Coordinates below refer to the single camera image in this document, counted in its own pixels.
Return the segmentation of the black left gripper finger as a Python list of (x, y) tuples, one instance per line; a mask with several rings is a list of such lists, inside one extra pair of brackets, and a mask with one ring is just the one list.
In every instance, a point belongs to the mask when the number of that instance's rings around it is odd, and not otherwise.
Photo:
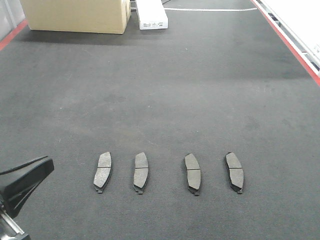
[(30, 240), (28, 233), (7, 214), (5, 206), (0, 202), (0, 239), (1, 240)]
[(53, 159), (43, 156), (0, 173), (0, 204), (11, 218), (53, 170)]

